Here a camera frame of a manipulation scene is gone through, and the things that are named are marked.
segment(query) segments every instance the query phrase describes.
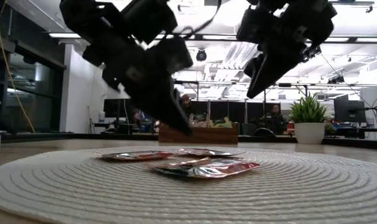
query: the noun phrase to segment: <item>ceiling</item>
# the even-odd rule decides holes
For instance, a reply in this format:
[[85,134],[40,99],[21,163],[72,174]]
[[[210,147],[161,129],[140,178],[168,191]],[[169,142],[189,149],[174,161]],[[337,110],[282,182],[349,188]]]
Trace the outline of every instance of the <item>ceiling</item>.
[[[109,2],[113,2],[121,10],[130,0],[110,0]],[[338,15],[333,18],[335,30],[332,36],[377,37],[377,0],[373,2],[373,11],[370,13],[366,13],[369,6],[335,6]],[[8,3],[15,10],[49,32],[70,32],[66,28],[58,9],[59,1],[9,0]],[[211,18],[215,12],[215,6],[212,6],[210,0],[171,0],[168,4],[179,23],[176,31],[185,26],[198,26]],[[245,0],[224,1],[214,23],[203,30],[202,33],[236,34],[244,10],[248,6],[249,4]],[[74,44],[78,51],[83,50],[87,45],[82,40],[68,40],[67,42]],[[255,45],[242,42],[187,41],[187,47],[195,63],[187,71],[174,74],[174,77],[178,80],[249,82],[249,77],[243,75],[242,69],[249,59],[258,54]],[[323,56],[318,55],[311,61],[298,65],[286,73],[279,80],[279,83],[326,83],[328,78],[334,75],[334,69],[344,71],[347,83],[357,83],[360,70],[377,60],[377,44],[323,44],[321,48]],[[206,62],[196,61],[195,56],[198,49],[205,49],[207,53]],[[228,86],[226,88],[201,85],[200,89],[203,91],[200,91],[199,95],[193,92],[192,86],[186,85],[182,90],[191,93],[193,96],[205,96],[206,98],[232,95],[237,98],[244,98],[246,88],[246,85]]]

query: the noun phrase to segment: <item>white woven placemat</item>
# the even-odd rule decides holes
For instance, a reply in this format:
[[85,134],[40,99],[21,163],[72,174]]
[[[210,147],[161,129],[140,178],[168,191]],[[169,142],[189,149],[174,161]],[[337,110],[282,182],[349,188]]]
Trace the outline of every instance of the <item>white woven placemat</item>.
[[[172,148],[177,147],[97,151]],[[149,172],[148,162],[101,161],[91,153],[96,150],[49,152],[0,167],[0,208],[74,224],[377,223],[377,164],[320,154],[214,149],[246,151],[242,157],[261,166],[225,179],[193,180]]]

